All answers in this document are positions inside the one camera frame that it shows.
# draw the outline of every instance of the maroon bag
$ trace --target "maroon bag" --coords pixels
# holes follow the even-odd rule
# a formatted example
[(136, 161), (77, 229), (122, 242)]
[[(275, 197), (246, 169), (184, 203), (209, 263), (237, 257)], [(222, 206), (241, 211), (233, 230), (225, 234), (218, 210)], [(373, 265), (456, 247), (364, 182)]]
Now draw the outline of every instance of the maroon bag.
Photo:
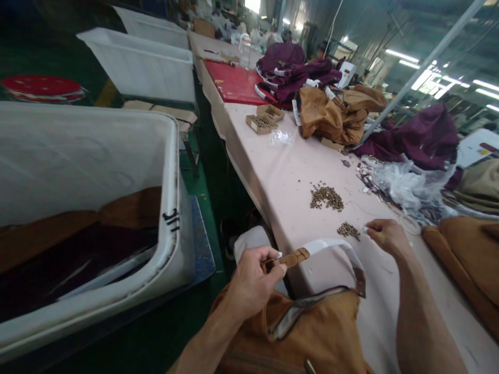
[(257, 94), (271, 103), (290, 103), (295, 92), (302, 88), (307, 79), (313, 81), (317, 79), (323, 85), (339, 82), (342, 73), (332, 70), (332, 68), (333, 63), (330, 59), (319, 60), (310, 64), (291, 64), (286, 69), (274, 68), (272, 74), (267, 73), (267, 78), (262, 75), (264, 82), (259, 83), (257, 88), (269, 92), (275, 98), (275, 101), (272, 101), (259, 90), (257, 90)]
[(444, 104), (426, 108), (404, 125), (373, 133), (354, 153), (372, 155), (382, 161), (402, 162), (401, 153), (424, 170), (445, 170), (454, 164), (459, 138)]
[(264, 77), (274, 76), (274, 69), (283, 69), (291, 64), (304, 64), (305, 54), (300, 44), (274, 43), (256, 63), (257, 70)]

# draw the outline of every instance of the white plastic bin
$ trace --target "white plastic bin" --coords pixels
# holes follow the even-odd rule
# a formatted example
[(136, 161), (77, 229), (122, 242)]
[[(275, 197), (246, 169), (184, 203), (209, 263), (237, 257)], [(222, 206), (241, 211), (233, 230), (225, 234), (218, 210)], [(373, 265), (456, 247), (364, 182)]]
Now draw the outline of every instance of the white plastic bin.
[(190, 283), (192, 211), (179, 173), (178, 125), (157, 112), (0, 103), (0, 226), (162, 186), (157, 249), (135, 274), (0, 324), (0, 363)]
[(146, 16), (142, 13), (113, 6), (125, 25), (129, 35), (138, 36), (153, 42), (190, 49), (187, 31), (173, 22)]
[(191, 51), (102, 28), (77, 37), (121, 94), (195, 103)]

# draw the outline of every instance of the tan canvas bag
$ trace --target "tan canvas bag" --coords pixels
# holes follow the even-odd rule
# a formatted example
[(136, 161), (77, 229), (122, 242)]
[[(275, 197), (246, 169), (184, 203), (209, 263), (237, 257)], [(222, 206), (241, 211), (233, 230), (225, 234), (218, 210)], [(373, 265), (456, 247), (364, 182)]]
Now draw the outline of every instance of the tan canvas bag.
[(340, 248), (352, 264), (356, 287), (338, 286), (299, 300), (274, 291), (266, 307), (240, 328), (217, 373), (372, 373), (356, 323), (359, 297), (365, 298), (364, 270), (351, 248)]

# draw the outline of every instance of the plastic bottle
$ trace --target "plastic bottle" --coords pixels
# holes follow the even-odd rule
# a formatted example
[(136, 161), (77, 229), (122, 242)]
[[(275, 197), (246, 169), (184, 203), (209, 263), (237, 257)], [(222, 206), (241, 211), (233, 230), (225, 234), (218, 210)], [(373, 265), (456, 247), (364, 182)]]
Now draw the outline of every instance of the plastic bottle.
[(239, 41), (239, 65), (243, 68), (250, 68), (251, 60), (251, 38), (248, 34), (242, 34)]

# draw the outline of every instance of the hand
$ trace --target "hand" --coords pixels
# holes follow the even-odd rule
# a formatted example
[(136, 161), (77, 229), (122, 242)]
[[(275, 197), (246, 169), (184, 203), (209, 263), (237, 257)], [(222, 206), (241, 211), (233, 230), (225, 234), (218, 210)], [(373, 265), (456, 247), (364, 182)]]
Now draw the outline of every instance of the hand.
[(243, 252), (224, 298), (226, 310), (240, 323), (264, 308), (274, 286), (286, 275), (284, 264), (272, 268), (269, 274), (264, 274), (260, 267), (262, 261), (278, 257), (279, 252), (268, 246)]
[(377, 219), (367, 223), (366, 227), (369, 237), (396, 259), (412, 254), (404, 229), (397, 221)]

